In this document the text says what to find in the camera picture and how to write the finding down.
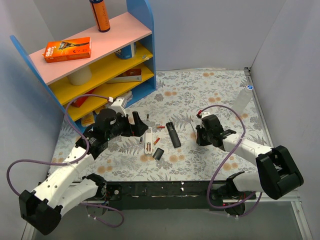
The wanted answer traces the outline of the black remote control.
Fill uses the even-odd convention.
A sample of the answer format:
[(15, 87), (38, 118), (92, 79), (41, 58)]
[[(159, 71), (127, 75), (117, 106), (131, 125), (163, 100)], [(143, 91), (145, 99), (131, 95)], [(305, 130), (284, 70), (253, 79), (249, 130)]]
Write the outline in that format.
[(177, 131), (174, 127), (174, 124), (172, 122), (168, 122), (168, 123), (166, 123), (166, 128), (168, 130), (168, 134), (170, 136), (173, 147), (174, 148), (181, 147), (181, 142), (180, 142), (179, 136), (177, 134)]

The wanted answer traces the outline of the black battery cover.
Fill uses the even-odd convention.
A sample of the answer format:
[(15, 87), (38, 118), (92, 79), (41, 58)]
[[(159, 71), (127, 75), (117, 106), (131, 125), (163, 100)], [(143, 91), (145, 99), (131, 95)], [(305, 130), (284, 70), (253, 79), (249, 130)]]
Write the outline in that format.
[(155, 159), (155, 160), (160, 160), (161, 158), (162, 158), (162, 156), (163, 156), (163, 154), (164, 154), (164, 150), (163, 149), (161, 149), (161, 148), (157, 148), (156, 150), (155, 150), (155, 152), (154, 152), (154, 154), (153, 154), (153, 158)]

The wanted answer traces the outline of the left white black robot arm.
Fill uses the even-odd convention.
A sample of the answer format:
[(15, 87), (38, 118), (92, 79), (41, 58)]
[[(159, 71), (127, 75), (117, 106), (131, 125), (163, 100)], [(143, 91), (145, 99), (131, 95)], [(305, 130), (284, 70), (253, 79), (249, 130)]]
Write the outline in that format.
[(115, 137), (141, 137), (148, 126), (138, 112), (129, 116), (110, 108), (102, 109), (95, 122), (88, 126), (58, 169), (32, 191), (24, 190), (18, 197), (21, 217), (43, 235), (50, 234), (62, 217), (82, 201), (106, 196), (107, 184), (103, 177), (91, 174), (76, 186), (71, 183), (108, 147)]

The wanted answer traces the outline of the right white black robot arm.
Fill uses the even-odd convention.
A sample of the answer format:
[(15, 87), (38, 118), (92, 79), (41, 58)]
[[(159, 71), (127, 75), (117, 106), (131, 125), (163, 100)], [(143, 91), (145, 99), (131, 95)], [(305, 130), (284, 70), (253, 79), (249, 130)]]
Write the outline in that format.
[(218, 188), (220, 193), (237, 199), (244, 192), (262, 192), (277, 200), (304, 184), (303, 176), (286, 147), (264, 146), (241, 137), (234, 130), (224, 130), (218, 117), (209, 112), (199, 114), (198, 118), (196, 143), (199, 146), (212, 145), (257, 167), (254, 173), (240, 171), (229, 176)]

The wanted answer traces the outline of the white remote control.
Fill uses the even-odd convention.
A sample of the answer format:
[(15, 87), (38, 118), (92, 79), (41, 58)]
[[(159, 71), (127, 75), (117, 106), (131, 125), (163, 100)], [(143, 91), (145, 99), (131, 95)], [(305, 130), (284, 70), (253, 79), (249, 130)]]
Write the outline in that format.
[(153, 152), (153, 129), (149, 127), (144, 134), (144, 153), (151, 155)]

